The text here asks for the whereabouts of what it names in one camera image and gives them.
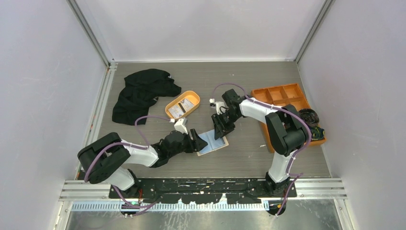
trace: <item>blue paper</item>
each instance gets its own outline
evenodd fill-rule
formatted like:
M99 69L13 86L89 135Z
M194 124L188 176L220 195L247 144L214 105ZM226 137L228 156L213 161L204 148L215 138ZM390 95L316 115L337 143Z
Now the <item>blue paper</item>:
M219 138L217 140L214 139L214 129L199 134L199 136L201 139L207 142L207 146L204 147L201 151L199 151L201 155L219 149L226 145L223 138Z

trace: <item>orange tray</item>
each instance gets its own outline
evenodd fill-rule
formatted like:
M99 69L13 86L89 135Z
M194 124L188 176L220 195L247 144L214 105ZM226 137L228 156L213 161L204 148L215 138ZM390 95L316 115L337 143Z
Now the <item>orange tray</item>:
M174 118L172 116L172 114L170 114L169 109L176 105L177 103L179 103L181 100L183 99L188 99L194 106L192 107L192 109L190 109L189 111L185 112L185 114L183 114L181 117L177 117ZM184 93L182 93L179 97L177 97L175 100L173 100L171 103L169 103L166 107L165 107L165 112L168 115L169 118L172 119L179 119L182 117L186 117L187 115L189 115L191 112L193 112L195 109L197 109L197 107L199 107L200 105L200 97L199 95L197 95L197 93L195 93L194 91L188 90Z
M305 108L309 108L309 103L306 100L305 95L303 94L302 90L300 89L297 83L295 84L288 84L288 85L281 85L281 86L274 86L268 88L261 88L255 89L251 91L251 96L255 97L255 99L268 103L274 104L279 106L285 106L287 104L292 104L297 111ZM267 141L267 146L270 152L275 152L272 147L271 139L269 137L268 129L266 124L260 122L262 132ZM310 142L310 146L321 145L326 142L327 139L324 136L323 140L315 140Z

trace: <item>metal floor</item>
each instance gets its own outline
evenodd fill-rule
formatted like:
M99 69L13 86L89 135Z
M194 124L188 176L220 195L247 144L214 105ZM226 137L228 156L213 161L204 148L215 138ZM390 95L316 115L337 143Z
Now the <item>metal floor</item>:
M299 71L294 62L176 62L176 63L120 63L115 72L112 88L102 120L99 137L117 132L122 139L144 144L133 126L117 124L112 121L112 111L120 91L124 88L124 77L143 69L162 69L171 74L175 84L182 92L195 91L201 99L200 107L188 118L187 128L195 128L198 133L213 129L211 115L215 112L209 106L213 88L224 82L233 82L243 86L247 93L252 89L289 83L301 83ZM216 90L215 98L232 86L221 86ZM150 115L167 117L165 106L173 97L160 97L150 107ZM164 120L148 118L141 125L145 136L151 143L158 142L173 130L173 125ZM168 164L160 168L148 168L143 165L125 165L135 172L137 177L264 177L272 163L273 154L266 146L259 122L253 118L241 118L236 129L227 135L229 146L198 157L196 153L181 153L171 158ZM329 177L327 164L319 146L309 147L298 155L293 164L292 173L304 173L304 177Z
M67 230L341 230L333 200L291 200L278 219L263 211L71 212Z

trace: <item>wire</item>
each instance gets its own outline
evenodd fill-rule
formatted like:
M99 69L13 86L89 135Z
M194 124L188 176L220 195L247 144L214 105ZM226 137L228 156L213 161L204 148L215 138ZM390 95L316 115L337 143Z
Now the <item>wire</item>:
M139 132L139 134L142 136L142 138L144 139L144 141L146 142L146 144L149 146L150 144L149 144L147 138L146 138L145 135L141 132L141 130L139 130L138 127L137 127L137 123L138 123L139 120L144 119L144 118L148 118L148 117L151 117L151 118L160 118L160 119L167 120L167 121L170 121L170 119L165 118L165 117L160 117L160 116L147 115L147 116L142 116L142 117L138 118L137 120L135 120L135 128L137 129L137 131ZM125 142L115 142L115 143L112 143L112 144L110 144L110 145L104 147L104 148L99 152L99 154L97 154L97 156L94 158L94 160L93 160L92 163L90 164L89 168L86 170L85 178L84 178L84 181L85 181L85 182L88 182L88 181L89 181L89 175L90 175L91 170L93 169L94 165L96 165L96 162L100 159L100 157L104 154L104 152L107 151L108 149L110 149L111 147L119 146L119 145L129 146L129 147L131 147L131 148L135 148L135 149L139 149L139 150L146 150L146 149L148 149L148 146L135 145L135 144L132 144L132 143L125 143ZM138 216L138 215L141 215L142 213L146 212L148 209L150 209L152 206L154 206L154 204L156 204L156 202L157 202L157 201L156 201L156 202L154 202L154 203L152 203L152 204L150 204L150 205L146 205L146 206L135 206L135 205L132 205L132 204L130 204L130 202L128 202L128 201L123 197L123 195L121 194L120 190L119 190L116 186L114 186L114 185L112 185L112 186L113 186L113 188L115 189L115 191L116 191L116 193L118 194L118 196L119 196L119 197L124 201L124 203L126 203L129 207L139 208L139 209L145 208L143 211L137 212L134 216Z
M279 208L278 212L276 213L276 217L277 217L278 214L281 212L281 210L282 210L282 208L283 208L283 205L284 205L284 204L286 203L286 201L288 200L288 194L289 194L289 191L290 191L292 185L294 184L294 182L295 182L300 176L303 175L303 173L301 173L301 174L292 174L292 173L290 173L290 169L291 169L291 167L292 167L293 161L296 159L296 155L297 155L299 152L301 152L302 150L304 150L305 148L307 148L307 146L309 146L310 142L312 141L312 132L310 131L310 129L309 129L309 127L307 126L307 124L306 124L299 116L297 116L296 114L294 114L294 113L292 113L292 112L290 112L290 111L284 110L284 109L282 109L282 108L272 106L272 105L270 105L270 104L268 104L268 103L263 103L263 102L260 102L260 101L258 101L258 100L254 100L254 99L248 97L247 92L245 91L244 88L242 88L241 86L239 86L239 85L237 85L237 84L234 84L234 83L229 83L229 82L227 82L227 83L222 83L222 84L217 85L217 86L213 89L213 91L212 91L212 97L211 97L211 99L214 99L214 92L215 92L215 90L216 90L219 86L221 86L221 85L234 85L234 86L239 87L239 88L244 92L245 98L246 98L247 100L249 100L249 101L251 101L251 102L253 102L253 103L255 103L255 104L259 104L259 105L265 106L265 107L267 107L267 108L269 108L269 109L275 109L275 110L284 112L284 113L286 113L286 114L289 114L290 116L292 116L293 118L295 118L296 120L298 120L298 121L305 127L305 129L306 129L306 131L307 131L307 134L308 134L307 142L306 142L301 148L299 148L297 151L295 151L295 152L292 154L292 157L290 158L290 160L289 160L289 162L288 162L288 166L286 167L286 174L288 174L289 176L295 177L295 179L290 183L290 185L289 185L289 187L288 187L288 190L287 190L287 192L286 192L286 195L285 195L285 197L283 198L282 205L281 205L281 207Z
M227 111L227 108L225 108L224 106L220 106L220 110L221 110L221 109L225 109L225 111Z
M282 211L283 206L284 206L284 205L286 204L286 202L288 201L288 195L289 195L289 191L290 191L291 188L292 188L292 185L293 185L294 182L295 182L297 179L299 179L299 177L301 177L302 175L303 175L303 173L297 175L296 178L294 178L294 179L292 180L291 184L290 184L289 187L288 187L288 190L286 191L285 197L283 198L282 205L281 205L281 207L279 208L278 212L276 212L276 214L275 214L276 217L278 217L279 213Z
M140 192L140 196L138 197L138 203L141 204L140 200L142 198L142 188L140 188L139 192Z
M138 133L141 135L142 139L144 139L146 145L147 145L147 146L150 146L149 141L147 140L147 138L145 137L145 135L141 132L141 130L138 129L138 122L139 122L139 120L144 119L144 118L148 118L148 117L151 117L151 118L159 118L159 119L167 120L167 121L170 121L170 119L169 119L169 118L166 118L166 117L161 117L161 116L147 115L147 116L139 117L137 120L135 120L135 123L134 123L135 128L137 129Z
M158 198L156 201L154 201L152 204L150 204L150 205L148 205L148 206L143 206L143 207L145 207L145 209L143 209L143 210L141 210L141 211L138 211L138 212L135 213L135 214L132 214L133 217L144 214L146 211L148 211L148 209L152 208L152 206L154 206L158 201L159 201L159 198ZM114 221L116 221L116 220L118 220L118 219L122 219L122 218L125 218L125 217L123 217L123 216L115 217L115 218L113 218L113 219L107 221L106 223L103 223L101 226L98 226L98 227L88 227L88 226L86 226L85 229L89 229L89 230L103 229L103 228L105 228L108 224L110 224L110 223L112 223L112 222L114 222ZM79 227L80 227L81 229L84 229L84 228L83 228L84 226L82 225L82 222L83 222L84 219L85 219L85 218L82 217L82 218L78 221L77 226L76 226L76 228L75 228L76 230L77 230Z

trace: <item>paper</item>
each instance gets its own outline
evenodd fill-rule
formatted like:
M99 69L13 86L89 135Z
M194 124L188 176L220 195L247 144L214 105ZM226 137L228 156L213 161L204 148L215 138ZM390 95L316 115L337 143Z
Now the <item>paper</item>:
M193 103L191 103L188 99L185 98L176 105L169 108L168 111L173 116L173 118L180 118L187 111L191 110L193 106L194 106Z
M199 137L207 142L207 146L197 153L198 156L202 156L206 153L228 146L228 141L226 137L219 138L217 140L214 139L214 129L199 134Z

